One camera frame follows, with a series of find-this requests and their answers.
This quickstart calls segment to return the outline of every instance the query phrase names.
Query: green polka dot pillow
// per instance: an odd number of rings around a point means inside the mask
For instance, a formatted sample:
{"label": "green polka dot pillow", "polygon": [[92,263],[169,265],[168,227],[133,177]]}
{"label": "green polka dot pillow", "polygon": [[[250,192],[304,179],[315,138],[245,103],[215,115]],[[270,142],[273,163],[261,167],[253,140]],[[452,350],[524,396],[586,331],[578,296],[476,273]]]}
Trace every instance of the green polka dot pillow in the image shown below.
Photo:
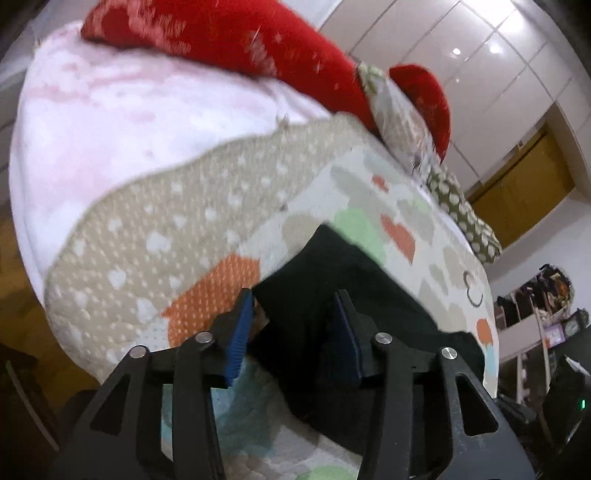
{"label": "green polka dot pillow", "polygon": [[462,230],[478,259],[483,264],[488,264],[499,258],[502,252],[501,243],[492,228],[476,216],[472,205],[464,197],[456,176],[447,171],[444,165],[432,165],[427,186],[439,206]]}

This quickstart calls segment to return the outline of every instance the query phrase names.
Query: red pillow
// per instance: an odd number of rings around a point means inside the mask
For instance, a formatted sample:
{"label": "red pillow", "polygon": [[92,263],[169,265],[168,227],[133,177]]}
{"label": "red pillow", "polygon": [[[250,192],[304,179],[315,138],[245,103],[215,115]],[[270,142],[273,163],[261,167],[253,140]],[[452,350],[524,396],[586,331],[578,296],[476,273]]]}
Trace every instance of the red pillow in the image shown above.
{"label": "red pillow", "polygon": [[390,68],[389,73],[425,120],[443,162],[452,136],[452,122],[445,93],[435,75],[419,65],[398,65]]}
{"label": "red pillow", "polygon": [[82,37],[276,77],[376,130],[354,62],[276,0],[101,0]]}

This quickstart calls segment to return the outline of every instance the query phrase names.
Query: bed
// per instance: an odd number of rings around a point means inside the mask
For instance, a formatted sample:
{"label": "bed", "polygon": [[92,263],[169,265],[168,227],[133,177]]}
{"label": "bed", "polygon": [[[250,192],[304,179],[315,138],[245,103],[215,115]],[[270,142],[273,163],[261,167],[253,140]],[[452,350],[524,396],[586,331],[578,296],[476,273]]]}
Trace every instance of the bed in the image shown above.
{"label": "bed", "polygon": [[[85,42],[80,25],[35,54],[9,171],[25,268],[78,365],[103,381],[134,345],[179,345],[329,223],[441,330],[474,334],[496,396],[483,267],[359,121],[278,80]],[[228,478],[355,477],[360,457],[296,420],[255,362],[213,400]]]}

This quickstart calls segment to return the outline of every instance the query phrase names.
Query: wooden door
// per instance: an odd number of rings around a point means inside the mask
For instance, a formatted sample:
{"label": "wooden door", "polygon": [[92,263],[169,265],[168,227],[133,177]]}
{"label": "wooden door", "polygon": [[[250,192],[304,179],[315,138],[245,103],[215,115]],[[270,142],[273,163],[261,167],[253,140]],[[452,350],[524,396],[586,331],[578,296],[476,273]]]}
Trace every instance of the wooden door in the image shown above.
{"label": "wooden door", "polygon": [[547,131],[475,195],[478,216],[508,247],[549,214],[574,188],[556,139]]}

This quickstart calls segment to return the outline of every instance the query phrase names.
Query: metal screw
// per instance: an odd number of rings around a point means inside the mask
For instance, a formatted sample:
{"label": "metal screw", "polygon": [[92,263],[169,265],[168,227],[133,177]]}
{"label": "metal screw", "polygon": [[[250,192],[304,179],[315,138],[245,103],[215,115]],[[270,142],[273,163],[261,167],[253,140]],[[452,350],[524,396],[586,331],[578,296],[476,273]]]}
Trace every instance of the metal screw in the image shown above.
{"label": "metal screw", "polygon": [[146,349],[146,347],[141,346],[141,345],[137,345],[134,346],[130,351],[129,351],[129,356],[131,358],[142,358],[146,352],[148,350]]}
{"label": "metal screw", "polygon": [[385,332],[379,332],[375,335],[375,341],[383,345],[392,343],[392,335]]}
{"label": "metal screw", "polygon": [[209,343],[213,340],[213,335],[211,332],[199,332],[195,335],[195,340],[197,343]]}
{"label": "metal screw", "polygon": [[457,358],[457,352],[450,346],[443,347],[441,354],[448,360],[455,360]]}

